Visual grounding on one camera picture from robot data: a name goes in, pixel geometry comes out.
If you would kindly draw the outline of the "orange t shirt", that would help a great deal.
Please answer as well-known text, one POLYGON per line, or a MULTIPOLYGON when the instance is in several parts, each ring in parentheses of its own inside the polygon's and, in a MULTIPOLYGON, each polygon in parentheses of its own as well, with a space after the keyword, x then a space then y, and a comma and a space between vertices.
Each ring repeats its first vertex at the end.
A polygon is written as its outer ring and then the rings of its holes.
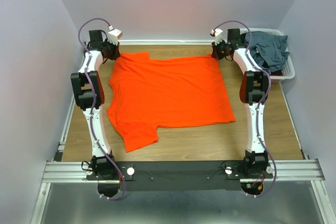
POLYGON ((115 62, 107 116, 132 152, 156 143, 157 129, 230 123, 235 116, 217 59, 152 59, 123 53, 115 62))

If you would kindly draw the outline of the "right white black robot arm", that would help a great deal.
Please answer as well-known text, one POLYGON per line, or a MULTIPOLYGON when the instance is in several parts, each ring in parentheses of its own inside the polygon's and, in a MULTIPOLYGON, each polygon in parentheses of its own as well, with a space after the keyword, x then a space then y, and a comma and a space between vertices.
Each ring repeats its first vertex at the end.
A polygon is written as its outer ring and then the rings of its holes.
POLYGON ((247 147, 239 171, 252 178, 266 171, 268 166, 268 151, 264 137, 264 108, 270 91, 270 78, 250 55, 250 50, 240 38, 240 30, 229 31, 233 35, 226 41, 224 32, 215 28, 211 31, 212 57, 220 60, 231 57, 243 73, 239 98, 245 105, 247 115, 247 147))

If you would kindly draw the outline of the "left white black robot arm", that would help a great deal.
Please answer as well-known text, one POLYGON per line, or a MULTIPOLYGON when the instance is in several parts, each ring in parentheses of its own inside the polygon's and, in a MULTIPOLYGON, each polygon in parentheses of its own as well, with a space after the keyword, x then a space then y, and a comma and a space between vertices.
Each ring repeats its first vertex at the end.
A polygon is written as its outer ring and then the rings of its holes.
POLYGON ((108 41, 108 34, 103 30, 89 31, 89 38, 83 49, 83 64, 70 76, 75 103, 83 112, 91 139, 92 158, 84 171, 94 179, 121 180, 104 129, 104 91, 99 77, 100 66, 120 55, 119 45, 108 41))

